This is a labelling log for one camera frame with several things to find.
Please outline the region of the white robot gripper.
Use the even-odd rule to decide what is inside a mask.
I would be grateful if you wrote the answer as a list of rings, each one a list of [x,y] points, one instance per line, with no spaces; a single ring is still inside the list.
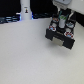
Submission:
[[[68,5],[72,2],[72,0],[53,0],[53,4],[61,9],[66,10],[68,8]],[[68,15],[67,20],[70,19],[70,17],[72,16],[72,11],[71,13]],[[62,14],[62,10],[59,11],[59,16],[58,19],[60,20],[61,18],[63,18],[63,14]]]

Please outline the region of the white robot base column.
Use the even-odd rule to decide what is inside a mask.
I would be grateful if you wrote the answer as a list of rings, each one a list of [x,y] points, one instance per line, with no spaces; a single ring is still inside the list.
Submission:
[[[30,9],[30,0],[20,0],[21,2],[21,19],[31,20],[32,12]]]

